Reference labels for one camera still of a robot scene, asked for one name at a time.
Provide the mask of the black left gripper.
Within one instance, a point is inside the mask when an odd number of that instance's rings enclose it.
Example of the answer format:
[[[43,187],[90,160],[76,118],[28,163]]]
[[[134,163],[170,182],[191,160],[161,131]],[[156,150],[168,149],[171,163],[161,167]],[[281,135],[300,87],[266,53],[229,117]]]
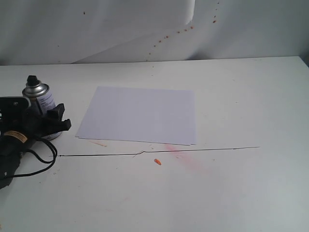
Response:
[[[48,110],[45,116],[28,108],[29,99],[26,97],[1,97],[0,135],[10,132],[25,142],[26,137],[47,138],[71,128],[70,119],[62,120],[65,112],[63,103]]]

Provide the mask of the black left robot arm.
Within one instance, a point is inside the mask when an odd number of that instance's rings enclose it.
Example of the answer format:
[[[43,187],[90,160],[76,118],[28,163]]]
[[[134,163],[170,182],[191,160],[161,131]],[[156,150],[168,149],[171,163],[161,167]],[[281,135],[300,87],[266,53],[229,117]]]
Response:
[[[68,131],[71,128],[69,119],[62,120],[64,104],[47,111],[42,116],[30,108],[31,102],[26,97],[0,98],[0,187],[4,188],[14,178],[28,177],[50,169],[56,162],[58,151],[45,137],[54,133]],[[53,159],[42,159],[31,147],[42,142],[51,150]],[[44,169],[29,173],[15,174],[23,154],[31,153],[38,161],[47,164]]]

